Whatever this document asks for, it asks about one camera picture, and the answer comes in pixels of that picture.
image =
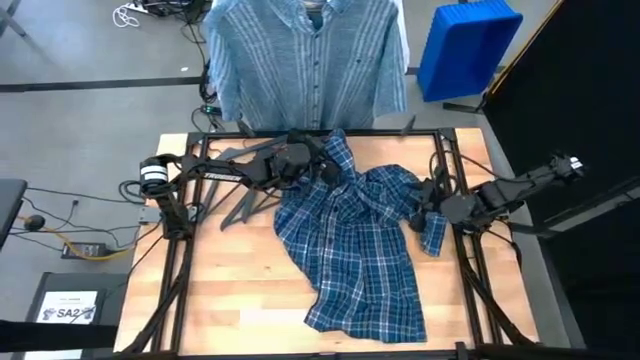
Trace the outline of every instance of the shirt sleeve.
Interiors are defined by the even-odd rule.
[[[210,65],[209,79],[218,92],[218,101],[224,121],[238,121],[242,117],[240,110],[240,79],[233,65],[233,56],[229,43],[221,33],[221,22],[225,12],[223,3],[214,6],[207,14],[204,23],[208,30]]]
[[[398,14],[396,12],[389,21],[386,31],[373,111],[376,118],[407,112],[407,86]]]
[[[365,173],[365,184],[366,194],[359,195],[388,224],[420,216],[417,211],[420,190],[415,186],[420,180],[403,167],[387,165],[369,170]],[[427,212],[424,216],[426,226],[420,233],[420,246],[428,255],[439,256],[447,218],[437,212]]]
[[[411,50],[409,49],[409,40],[407,39],[407,23],[404,20],[404,4],[403,0],[393,0],[398,7],[398,27],[400,29],[400,39],[402,40],[402,55],[404,56],[404,71],[409,69],[409,61],[411,59]]]

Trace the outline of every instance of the black cable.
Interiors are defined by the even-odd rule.
[[[159,221],[158,223],[156,223],[156,225],[154,227],[151,228],[151,230],[148,230],[146,233],[142,234],[142,236],[138,237],[138,233],[140,231],[140,227],[138,227],[138,230],[135,232],[134,236],[133,236],[133,240],[131,240],[131,242],[124,244],[122,247],[128,248],[129,246],[134,246],[137,245],[138,242],[144,238],[146,238],[147,236],[149,236],[151,233],[153,233],[154,231],[156,231],[156,229],[158,229],[160,227],[160,224],[162,223],[162,220]]]
[[[196,2],[197,0],[189,1],[186,3],[189,11],[191,10],[191,7],[194,4],[196,4]],[[149,11],[151,14],[156,16],[167,17],[167,16],[175,15],[177,18],[179,18],[179,16],[183,14],[182,7],[184,7],[184,5],[185,5],[184,1],[158,0],[158,1],[152,2],[151,4],[146,5],[145,9]]]
[[[185,39],[187,39],[187,41],[189,41],[192,44],[206,44],[207,41],[205,40],[204,36],[202,36],[202,31],[200,30],[200,25],[198,25],[198,38],[197,39],[193,39],[190,38],[185,32],[184,29],[187,28],[187,26],[189,26],[188,24],[184,24],[180,27],[180,34],[182,34],[182,37],[184,37]]]
[[[118,228],[114,228],[114,229],[108,229],[108,230],[105,230],[105,229],[97,229],[97,228],[93,228],[93,227],[91,227],[91,226],[76,225],[76,224],[72,223],[72,222],[71,222],[71,220],[67,220],[67,219],[61,218],[61,217],[59,217],[59,216],[57,216],[57,215],[54,215],[54,214],[50,213],[49,211],[46,211],[46,210],[44,210],[44,209],[40,209],[40,208],[38,208],[38,207],[34,204],[34,202],[33,202],[31,199],[29,199],[28,197],[23,196],[22,198],[23,198],[26,202],[28,202],[28,203],[29,203],[29,205],[31,205],[31,207],[33,208],[33,210],[39,211],[39,212],[41,212],[41,213],[43,213],[43,214],[45,214],[45,215],[48,215],[48,216],[50,216],[50,217],[52,217],[52,218],[54,218],[54,219],[56,219],[56,220],[66,221],[66,223],[67,223],[69,226],[72,226],[72,227],[74,227],[74,228],[76,228],[76,229],[87,229],[87,230],[91,230],[92,232],[102,232],[102,233],[107,233],[107,234],[109,234],[109,235],[113,238],[113,240],[116,242],[116,246],[117,246],[117,247],[119,247],[119,248],[120,248],[120,247],[122,247],[122,246],[120,246],[120,239],[118,239],[118,237],[113,233],[113,231],[117,231],[117,230],[121,230],[121,229],[130,229],[130,228],[135,227],[135,226],[125,226],[125,227],[118,227]]]
[[[138,192],[133,192],[129,189],[131,186],[138,186]],[[125,201],[135,204],[135,205],[144,205],[145,201],[142,195],[140,195],[140,181],[136,180],[125,180],[118,185],[118,193],[122,196]]]
[[[85,195],[85,194],[72,193],[72,192],[66,192],[66,191],[56,191],[56,190],[48,190],[48,189],[41,189],[41,188],[34,188],[34,187],[28,187],[27,190],[41,191],[41,192],[57,194],[57,195],[78,196],[78,197],[83,197],[83,198],[87,198],[87,199],[98,200],[98,201],[106,201],[106,202],[113,202],[113,203],[118,203],[118,204],[129,204],[130,203],[127,200],[107,199],[107,198],[102,198],[102,197],[99,197],[99,196]]]
[[[494,231],[491,231],[491,230],[487,229],[486,232],[491,234],[491,235],[493,235],[493,236],[495,236],[495,237],[497,237],[498,239],[500,239],[502,241],[507,242],[511,246],[511,248],[513,248],[513,251],[516,254],[516,261],[518,261],[518,267],[522,268],[522,251],[520,250],[520,246],[518,246],[518,244],[516,244],[515,241],[509,240],[506,237],[504,237],[504,236],[502,236],[502,235],[500,235],[500,234],[498,234],[498,233],[496,233]]]
[[[198,132],[204,133],[204,131],[200,128],[200,126],[198,126],[198,124],[196,124],[196,113],[200,110],[200,108],[195,108],[192,112],[191,112],[191,123],[193,124],[193,126],[198,129]]]
[[[87,230],[62,230],[62,231],[52,231],[52,230],[44,230],[44,231],[21,231],[18,233],[11,233],[10,235],[22,235],[22,234],[75,234],[75,233],[107,233],[110,234],[112,231],[117,230],[125,230],[125,229],[134,229],[139,227],[139,225],[131,225],[131,226],[120,226],[112,229],[87,229]]]
[[[69,224],[69,221],[71,221],[71,218],[73,217],[73,212],[76,209],[76,206],[78,206],[78,202],[76,200],[74,200],[71,203],[71,210],[69,211],[69,216],[67,216],[67,219],[62,222],[62,225],[60,225],[57,228],[53,229],[54,231],[58,231],[58,230],[62,229],[63,227],[65,227],[65,226],[67,226]]]
[[[435,169],[433,168],[433,160],[435,160],[437,155],[438,153],[435,152],[431,155],[431,158],[429,158],[429,177],[431,177],[431,180],[433,181],[435,181],[435,175],[434,175]],[[453,186],[451,187],[452,188],[451,194],[456,194],[458,190],[460,190],[460,182],[458,181],[458,178],[456,178],[451,174],[448,174],[447,179],[450,183],[453,182]]]
[[[189,19],[187,14],[187,8],[184,7],[182,3],[180,3],[180,7],[182,9],[182,14],[184,16],[185,25],[189,27],[189,31],[193,36],[193,39],[197,39],[196,32],[193,30],[193,24],[197,23],[198,18]],[[213,93],[209,93],[208,85],[209,85],[209,66],[211,64],[210,60],[207,60],[206,55],[204,54],[204,50],[200,42],[195,41],[194,44],[198,47],[198,52],[200,53],[200,57],[202,58],[202,73],[200,74],[200,83],[198,84],[198,92],[200,94],[200,98],[204,101],[205,104],[211,104],[216,101],[218,98],[218,94],[214,91]]]
[[[209,120],[209,131],[208,131],[208,132],[211,132],[211,129],[215,129],[216,131],[219,131],[219,130],[221,130],[221,131],[225,131],[224,126],[222,126],[222,124],[220,124],[220,123],[218,122],[218,120],[216,120],[215,115],[213,115],[213,114],[209,114],[209,113],[205,112],[205,111],[202,109],[202,106],[200,106],[200,107],[195,108],[195,109],[191,112],[191,124],[193,124],[193,126],[194,126],[194,127],[195,127],[199,132],[204,133],[205,131],[204,131],[204,130],[202,130],[202,128],[200,128],[200,126],[198,126],[198,124],[196,123],[196,118],[195,118],[195,117],[196,117],[196,114],[197,114],[198,112],[199,112],[199,113],[201,113],[201,114],[203,114],[204,116],[206,116],[206,117],[207,117],[207,120]]]
[[[151,232],[148,232],[146,234],[144,234],[143,236],[141,236],[136,242],[142,240],[145,236],[149,235]],[[106,301],[109,297],[111,297],[113,294],[115,294],[118,289],[120,289],[121,287],[123,287],[124,285],[126,285],[129,282],[129,279],[131,279],[131,275],[133,274],[133,271],[136,269],[136,267],[142,262],[142,260],[144,260],[144,258],[147,257],[147,255],[149,255],[149,253],[151,252],[151,250],[153,250],[154,247],[156,247],[156,245],[158,245],[158,242],[160,242],[160,240],[162,240],[162,235],[160,235],[160,237],[158,239],[156,239],[154,241],[153,244],[151,244],[151,246],[149,247],[149,249],[147,249],[147,251],[145,251],[144,254],[142,254],[142,256],[140,257],[140,259],[138,259],[138,261],[135,262],[135,264],[133,264],[133,266],[131,267],[131,269],[129,270],[129,272],[127,273],[127,278],[125,281],[123,281],[122,283],[114,286],[111,290],[109,290],[107,292],[107,295],[104,297],[103,301]]]
[[[22,240],[25,240],[25,241],[30,241],[30,242],[36,243],[36,244],[38,244],[38,245],[40,245],[40,246],[44,246],[44,247],[49,248],[49,249],[51,249],[51,250],[55,250],[55,251],[62,251],[62,249],[58,249],[58,248],[57,248],[57,247],[55,247],[55,246],[47,245],[47,244],[42,243],[42,242],[40,242],[40,241],[38,241],[38,240],[29,239],[28,237],[25,237],[25,236],[22,236],[22,235],[17,235],[17,234],[9,234],[9,235],[13,235],[13,236],[15,236],[15,237],[17,237],[17,238],[20,238],[20,239],[22,239]]]

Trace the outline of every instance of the white label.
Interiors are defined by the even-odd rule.
[[[204,178],[211,179],[211,180],[223,180],[223,181],[235,181],[235,182],[239,182],[240,180],[242,180],[242,177],[240,176],[221,175],[221,174],[205,174]]]
[[[48,291],[36,322],[46,324],[90,324],[96,313],[97,291]],[[82,350],[32,351],[26,360],[79,359]]]
[[[575,170],[575,169],[579,169],[581,168],[583,165],[580,162],[580,160],[578,160],[577,157],[572,157],[571,159],[571,167]]]
[[[140,173],[142,175],[150,173],[150,172],[160,172],[163,174],[167,173],[167,168],[164,166],[160,166],[160,165],[151,165],[151,166],[145,166],[140,170]]]
[[[165,174],[158,174],[158,173],[151,173],[151,174],[146,174],[144,176],[145,180],[164,180],[164,181],[168,181],[169,178],[167,177],[167,175]]]

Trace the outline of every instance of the black wall panel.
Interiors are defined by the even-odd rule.
[[[640,175],[640,1],[565,0],[484,111],[516,174],[554,151],[588,166],[528,201],[536,224]]]
[[[640,352],[640,200],[545,240],[590,349]]]

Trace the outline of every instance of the power adapter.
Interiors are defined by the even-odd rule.
[[[78,250],[86,257],[99,257],[107,256],[110,254],[110,251],[107,250],[107,246],[102,243],[72,242],[71,244],[76,250]],[[65,260],[85,260],[71,251],[67,244],[64,244],[64,246],[62,247],[62,255],[60,256],[60,258]]]

